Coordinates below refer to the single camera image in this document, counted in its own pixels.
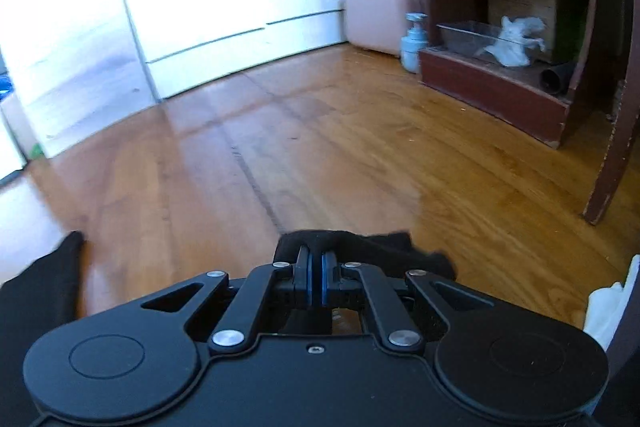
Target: plastic bag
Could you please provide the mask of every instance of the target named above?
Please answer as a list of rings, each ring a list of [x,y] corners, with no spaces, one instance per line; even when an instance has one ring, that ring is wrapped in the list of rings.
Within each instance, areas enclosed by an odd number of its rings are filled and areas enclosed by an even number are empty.
[[[533,49],[539,47],[540,51],[545,50],[543,39],[530,39],[527,36],[541,32],[545,29],[545,23],[538,17],[526,17],[516,19],[513,22],[507,17],[502,17],[502,31],[495,41],[485,48],[498,62],[508,68],[529,66],[530,60],[525,48]]]

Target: black tube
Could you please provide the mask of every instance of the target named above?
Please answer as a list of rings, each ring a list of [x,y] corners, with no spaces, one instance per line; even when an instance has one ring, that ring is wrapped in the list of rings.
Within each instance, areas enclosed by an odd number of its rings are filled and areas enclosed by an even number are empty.
[[[540,87],[549,94],[565,94],[574,74],[575,62],[551,66],[540,73]]]

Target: black cloth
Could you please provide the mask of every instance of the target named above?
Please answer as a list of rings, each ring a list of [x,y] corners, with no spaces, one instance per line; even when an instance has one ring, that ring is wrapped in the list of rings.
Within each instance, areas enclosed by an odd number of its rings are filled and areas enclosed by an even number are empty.
[[[640,348],[607,384],[594,416],[606,427],[640,426]]]
[[[445,254],[418,250],[408,232],[358,235],[343,230],[298,230],[280,238],[273,262],[295,263],[303,245],[311,255],[333,251],[338,263],[374,264],[382,268],[387,277],[402,279],[407,270],[423,269],[447,279],[456,279],[456,269]]]
[[[38,338],[76,318],[84,236],[72,232],[0,288],[0,424],[26,427],[38,412],[22,381],[22,361]]]

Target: blue object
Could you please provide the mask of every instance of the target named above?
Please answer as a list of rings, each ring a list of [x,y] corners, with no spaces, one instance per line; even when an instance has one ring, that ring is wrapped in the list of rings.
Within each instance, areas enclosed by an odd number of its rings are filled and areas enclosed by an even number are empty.
[[[14,92],[14,84],[8,74],[0,74],[0,100]]]
[[[422,21],[427,16],[424,13],[408,13],[406,18],[414,23],[414,27],[400,41],[400,60],[405,70],[417,73],[418,51],[429,45],[427,32],[422,28]]]

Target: wooden chair leg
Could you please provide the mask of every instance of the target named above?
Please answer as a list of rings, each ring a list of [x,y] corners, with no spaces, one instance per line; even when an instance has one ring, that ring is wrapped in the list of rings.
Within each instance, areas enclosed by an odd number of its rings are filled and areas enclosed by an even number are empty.
[[[609,139],[607,154],[600,167],[589,201],[582,216],[595,225],[616,193],[636,139],[640,116],[640,0],[634,0],[633,26],[625,86],[620,110]]]

